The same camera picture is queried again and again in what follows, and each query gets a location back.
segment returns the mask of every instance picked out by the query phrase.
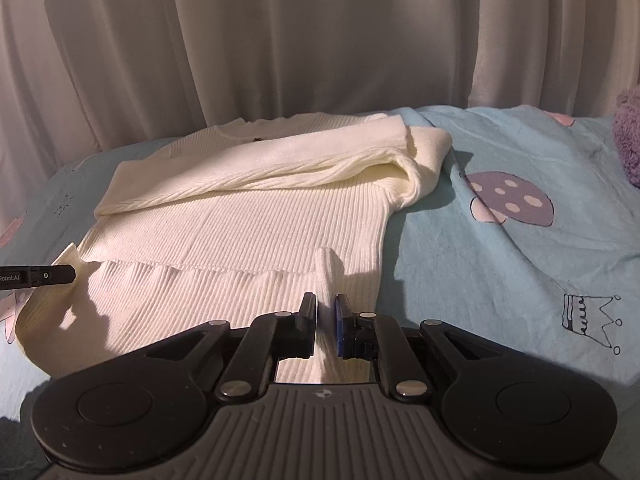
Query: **folded garment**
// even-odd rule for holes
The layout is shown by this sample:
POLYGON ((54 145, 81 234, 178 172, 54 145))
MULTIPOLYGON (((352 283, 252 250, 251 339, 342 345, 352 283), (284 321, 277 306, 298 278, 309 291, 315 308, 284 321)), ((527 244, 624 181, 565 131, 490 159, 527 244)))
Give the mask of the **folded garment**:
POLYGON ((640 86, 618 97, 611 131, 629 182, 640 187, 640 86))
POLYGON ((386 221, 433 190, 450 142, 399 116, 307 114, 207 128, 123 162, 95 226, 56 260, 75 282, 36 290, 16 339, 59 377, 207 320, 295 310, 311 291, 316 354, 283 362, 278 380, 366 380, 367 366, 334 359, 332 298, 374 309, 386 221))

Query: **white curtain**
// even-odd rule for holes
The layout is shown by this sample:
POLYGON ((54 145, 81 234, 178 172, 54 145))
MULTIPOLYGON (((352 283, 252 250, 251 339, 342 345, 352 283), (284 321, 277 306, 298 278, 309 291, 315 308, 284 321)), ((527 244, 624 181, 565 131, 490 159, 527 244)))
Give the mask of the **white curtain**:
POLYGON ((316 110, 599 116, 639 63, 640 0, 0 0, 0 229, 123 144, 316 110))

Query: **purple plush toy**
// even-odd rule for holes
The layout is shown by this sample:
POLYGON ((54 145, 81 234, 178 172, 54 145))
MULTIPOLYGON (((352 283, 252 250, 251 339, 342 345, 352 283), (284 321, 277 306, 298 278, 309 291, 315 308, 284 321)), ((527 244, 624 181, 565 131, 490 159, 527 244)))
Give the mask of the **purple plush toy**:
POLYGON ((640 188, 640 86, 618 97, 612 133, 629 182, 640 188))

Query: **blue bedsheet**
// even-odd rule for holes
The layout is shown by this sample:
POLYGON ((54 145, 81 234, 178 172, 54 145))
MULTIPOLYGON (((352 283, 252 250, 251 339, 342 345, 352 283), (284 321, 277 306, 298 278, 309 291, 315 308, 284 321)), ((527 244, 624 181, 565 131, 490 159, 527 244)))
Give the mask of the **blue bedsheet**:
MULTIPOLYGON (((530 107, 397 113, 448 130, 454 150, 434 193, 389 221, 378 310, 407 326, 437 317, 591 374, 621 413, 604 463, 640 478, 640 192, 622 173, 610 120, 565 127, 530 107)), ((60 170, 0 265, 47 264, 79 242, 118 163, 166 142, 60 170)), ((1 338, 0 373, 0 478, 33 478, 46 462, 25 420, 29 392, 48 377, 1 338)))

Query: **ribbed sweater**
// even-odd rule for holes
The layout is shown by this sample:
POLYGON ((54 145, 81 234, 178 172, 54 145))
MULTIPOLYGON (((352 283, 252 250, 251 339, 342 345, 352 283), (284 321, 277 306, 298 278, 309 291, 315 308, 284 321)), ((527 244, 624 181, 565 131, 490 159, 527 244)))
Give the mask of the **ribbed sweater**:
POLYGON ((248 326, 319 301, 316 351, 277 379, 367 379, 335 358, 332 300, 373 310, 386 221, 433 190, 447 132, 399 116, 305 114, 214 126, 119 165, 97 222, 16 323, 25 354, 60 377, 213 319, 248 326))

